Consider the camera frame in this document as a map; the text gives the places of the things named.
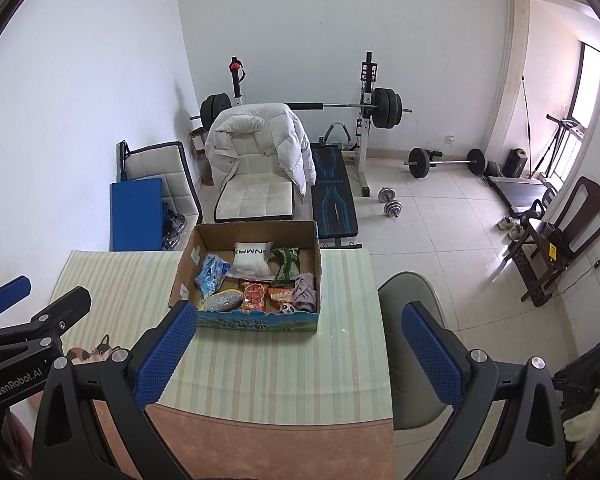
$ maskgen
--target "blue gripper pad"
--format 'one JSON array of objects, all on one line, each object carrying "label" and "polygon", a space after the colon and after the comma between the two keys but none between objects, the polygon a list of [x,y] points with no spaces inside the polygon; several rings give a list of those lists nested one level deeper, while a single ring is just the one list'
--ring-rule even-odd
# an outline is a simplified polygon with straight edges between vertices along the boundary
[{"label": "blue gripper pad", "polygon": [[454,409],[460,406],[464,397],[462,370],[412,303],[405,305],[402,310],[402,334],[440,402],[449,404]]},{"label": "blue gripper pad", "polygon": [[31,292],[31,282],[26,276],[19,276],[0,287],[0,314],[10,306],[26,298]]},{"label": "blue gripper pad", "polygon": [[141,409],[158,402],[184,351],[196,333],[198,314],[186,301],[179,301],[156,328],[147,330],[132,349],[153,342],[146,358],[136,367],[134,398]]}]

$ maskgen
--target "speaker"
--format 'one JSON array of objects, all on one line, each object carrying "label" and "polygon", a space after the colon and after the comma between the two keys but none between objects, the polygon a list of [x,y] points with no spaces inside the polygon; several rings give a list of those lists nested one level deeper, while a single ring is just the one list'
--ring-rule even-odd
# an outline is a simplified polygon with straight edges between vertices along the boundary
[{"label": "speaker", "polygon": [[522,170],[525,169],[527,160],[528,158],[525,150],[522,148],[511,150],[509,155],[507,155],[507,161],[504,163],[504,167],[502,168],[502,176],[519,178],[522,174]]}]

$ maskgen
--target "green snack bag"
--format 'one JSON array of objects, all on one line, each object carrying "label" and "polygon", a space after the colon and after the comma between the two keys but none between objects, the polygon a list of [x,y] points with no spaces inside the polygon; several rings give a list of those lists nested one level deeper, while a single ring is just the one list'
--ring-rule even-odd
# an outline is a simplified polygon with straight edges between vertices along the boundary
[{"label": "green snack bag", "polygon": [[271,254],[278,260],[280,270],[273,281],[274,285],[293,285],[295,277],[300,274],[298,248],[272,249]]}]

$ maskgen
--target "doorway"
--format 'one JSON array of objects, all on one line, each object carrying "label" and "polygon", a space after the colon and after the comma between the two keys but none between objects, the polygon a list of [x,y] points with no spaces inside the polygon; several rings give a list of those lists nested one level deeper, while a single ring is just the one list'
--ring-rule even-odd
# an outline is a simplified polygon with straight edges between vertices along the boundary
[{"label": "doorway", "polygon": [[579,165],[599,108],[600,20],[583,0],[511,0],[502,98],[488,159],[528,157],[522,176],[562,188]]}]

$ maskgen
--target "dark wooden chair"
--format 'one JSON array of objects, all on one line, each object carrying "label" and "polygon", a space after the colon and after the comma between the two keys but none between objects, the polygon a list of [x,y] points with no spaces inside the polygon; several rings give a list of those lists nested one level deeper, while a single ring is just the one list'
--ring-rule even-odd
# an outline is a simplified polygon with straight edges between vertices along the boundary
[{"label": "dark wooden chair", "polygon": [[[560,224],[567,216],[580,187],[584,187],[587,191],[587,197],[568,225],[562,228]],[[600,214],[600,185],[585,176],[581,176],[573,187],[567,203],[556,219],[555,226],[562,229],[565,241],[571,248],[571,243],[580,236],[598,214]],[[531,218],[523,220],[523,227],[525,228],[524,234],[520,240],[510,243],[509,251],[504,257],[503,264],[507,260],[513,259],[520,271],[527,289],[520,298],[520,301],[526,301],[531,297],[535,306],[542,306],[552,296],[551,294],[545,294],[542,289],[550,286],[571,263],[589,249],[593,242],[600,236],[600,227],[577,249],[571,250],[570,253],[569,251],[558,250],[555,259],[550,256],[549,246],[551,241],[541,234],[544,222]],[[522,250],[524,244],[534,244],[536,249],[531,254],[531,257],[534,258],[538,254],[541,254],[542,259],[547,265],[547,270],[539,278],[531,268],[531,264]]]}]

